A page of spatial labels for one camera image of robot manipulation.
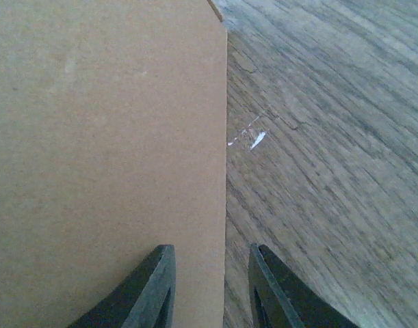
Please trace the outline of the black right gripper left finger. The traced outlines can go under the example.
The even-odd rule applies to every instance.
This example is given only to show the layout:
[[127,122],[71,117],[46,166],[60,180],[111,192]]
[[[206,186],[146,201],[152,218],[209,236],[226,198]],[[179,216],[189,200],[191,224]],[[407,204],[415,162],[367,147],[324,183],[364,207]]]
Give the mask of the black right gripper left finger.
[[102,301],[70,327],[171,327],[176,287],[173,245],[158,245]]

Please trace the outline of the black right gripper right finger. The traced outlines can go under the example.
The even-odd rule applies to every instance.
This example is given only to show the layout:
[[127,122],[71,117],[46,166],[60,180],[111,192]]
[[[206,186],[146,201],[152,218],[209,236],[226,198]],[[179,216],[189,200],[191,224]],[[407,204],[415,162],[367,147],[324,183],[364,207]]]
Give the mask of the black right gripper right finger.
[[255,327],[356,327],[315,294],[268,246],[253,243],[248,262]]

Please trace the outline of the cardboard box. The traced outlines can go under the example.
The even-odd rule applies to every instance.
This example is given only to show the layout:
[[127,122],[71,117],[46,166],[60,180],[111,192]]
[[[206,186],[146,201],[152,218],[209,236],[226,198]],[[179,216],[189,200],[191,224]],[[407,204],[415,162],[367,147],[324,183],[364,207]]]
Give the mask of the cardboard box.
[[221,327],[226,43],[212,1],[0,1],[0,327],[66,327],[158,245]]

